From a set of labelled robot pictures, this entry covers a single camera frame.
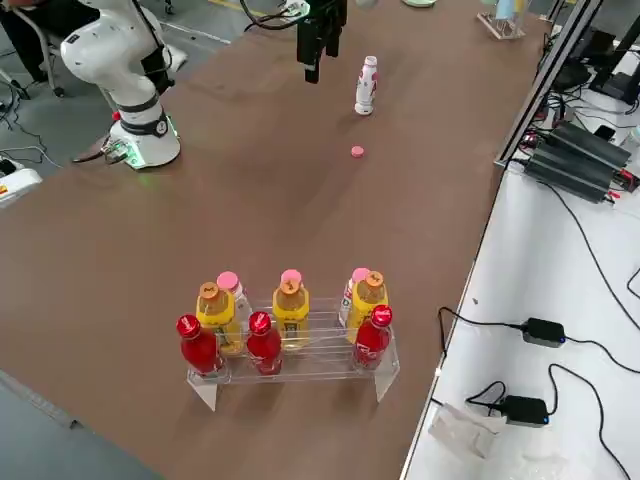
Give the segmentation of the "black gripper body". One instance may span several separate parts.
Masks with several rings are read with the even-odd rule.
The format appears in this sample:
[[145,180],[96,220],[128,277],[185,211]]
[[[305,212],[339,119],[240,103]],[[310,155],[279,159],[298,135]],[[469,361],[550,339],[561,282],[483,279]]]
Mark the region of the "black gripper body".
[[305,0],[299,1],[300,15],[296,22],[305,20],[333,21],[337,25],[347,22],[348,6],[346,0]]

